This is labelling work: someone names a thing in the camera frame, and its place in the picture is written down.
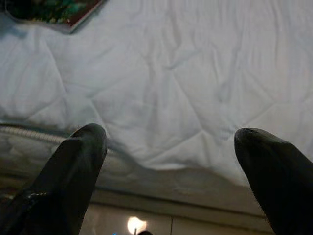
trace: book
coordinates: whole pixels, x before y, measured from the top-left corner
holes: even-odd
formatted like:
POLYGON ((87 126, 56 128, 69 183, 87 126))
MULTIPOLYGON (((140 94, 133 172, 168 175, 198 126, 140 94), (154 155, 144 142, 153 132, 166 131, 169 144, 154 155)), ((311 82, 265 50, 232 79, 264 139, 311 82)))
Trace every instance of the book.
POLYGON ((20 22, 73 32, 105 0, 4 0, 4 10, 20 22))

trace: bed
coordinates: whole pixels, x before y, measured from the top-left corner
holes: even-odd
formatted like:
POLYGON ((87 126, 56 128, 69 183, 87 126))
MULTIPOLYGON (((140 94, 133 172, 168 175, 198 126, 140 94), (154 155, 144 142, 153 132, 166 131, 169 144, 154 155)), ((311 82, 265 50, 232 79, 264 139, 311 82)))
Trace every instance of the bed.
POLYGON ((266 230, 233 135, 262 128, 313 159, 312 12, 309 0, 111 0, 71 35, 0 15, 5 180, 95 122, 111 149, 99 189, 266 230))

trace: light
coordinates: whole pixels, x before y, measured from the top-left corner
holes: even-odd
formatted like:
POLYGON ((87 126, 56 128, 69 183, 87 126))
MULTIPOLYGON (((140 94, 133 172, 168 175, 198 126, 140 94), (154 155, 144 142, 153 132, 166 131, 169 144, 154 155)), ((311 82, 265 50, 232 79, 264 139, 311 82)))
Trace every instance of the light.
POLYGON ((137 217, 130 217, 128 219, 127 228, 131 234, 138 234, 144 230, 146 230, 147 221, 142 221, 137 217))

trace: white quilted mattress pad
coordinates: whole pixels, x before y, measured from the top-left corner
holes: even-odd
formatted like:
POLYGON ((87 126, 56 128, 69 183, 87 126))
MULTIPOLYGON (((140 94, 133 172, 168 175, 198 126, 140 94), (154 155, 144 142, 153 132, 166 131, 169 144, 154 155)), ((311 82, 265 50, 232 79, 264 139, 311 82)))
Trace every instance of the white quilted mattress pad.
POLYGON ((111 0, 71 35, 0 15, 0 119, 90 122, 141 166, 247 185, 234 132, 313 159, 309 0, 111 0))

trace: quilted fabric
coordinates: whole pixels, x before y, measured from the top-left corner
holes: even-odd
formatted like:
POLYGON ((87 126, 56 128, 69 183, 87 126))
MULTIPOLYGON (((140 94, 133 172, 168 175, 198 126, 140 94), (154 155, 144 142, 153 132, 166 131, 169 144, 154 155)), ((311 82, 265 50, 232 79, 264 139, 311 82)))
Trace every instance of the quilted fabric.
POLYGON ((312 12, 310 0, 111 0, 72 35, 0 15, 0 118, 96 122, 144 167, 247 185, 240 127, 313 157, 312 12))

